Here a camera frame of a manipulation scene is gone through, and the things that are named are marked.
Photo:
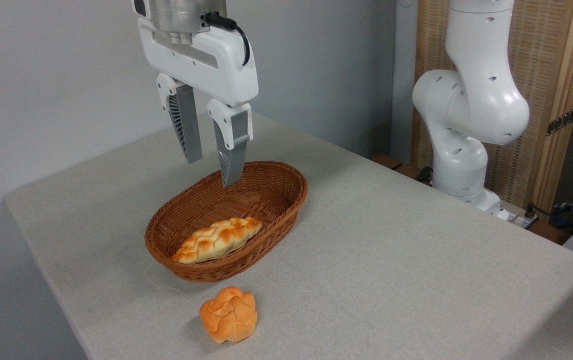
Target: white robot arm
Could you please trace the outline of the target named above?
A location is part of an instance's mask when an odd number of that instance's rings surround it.
[[[431,70],[413,89],[433,146],[433,187],[505,218],[498,196],[485,189],[482,142],[506,145],[529,121],[529,105],[508,60],[513,0],[451,0],[446,52],[458,72]]]
[[[213,118],[225,187],[240,178],[253,139],[251,106],[258,95],[253,50],[225,0],[133,0],[142,48],[157,79],[186,161],[202,158],[193,89],[213,97]]]

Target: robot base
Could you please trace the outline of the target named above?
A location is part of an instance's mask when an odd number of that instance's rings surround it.
[[[454,198],[495,215],[502,220],[508,221],[509,219],[509,212],[502,207],[499,196],[487,189],[482,189],[482,191],[471,196],[454,196]]]

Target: bread roll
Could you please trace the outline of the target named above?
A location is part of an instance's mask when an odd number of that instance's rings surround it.
[[[200,307],[202,325],[217,344],[239,342],[252,335],[258,321],[255,298],[235,286],[225,287]]]
[[[207,228],[196,230],[170,259],[195,264],[221,258],[246,244],[261,227],[262,223],[252,217],[216,221]]]

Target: brown wicker basket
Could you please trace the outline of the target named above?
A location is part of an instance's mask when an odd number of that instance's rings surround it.
[[[262,259],[296,222],[307,197],[307,180],[277,161],[247,162],[240,180],[223,187],[216,171],[170,199],[151,218],[144,234],[149,253],[185,280],[211,283],[231,278]],[[195,230],[231,217],[253,217],[261,230],[241,248],[200,264],[180,264],[171,256]]]

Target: braided bread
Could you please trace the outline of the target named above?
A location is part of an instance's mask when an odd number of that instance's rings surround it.
[[[252,217],[216,221],[209,227],[196,230],[170,259],[172,262],[195,264],[221,258],[246,244],[261,227],[262,223]]]

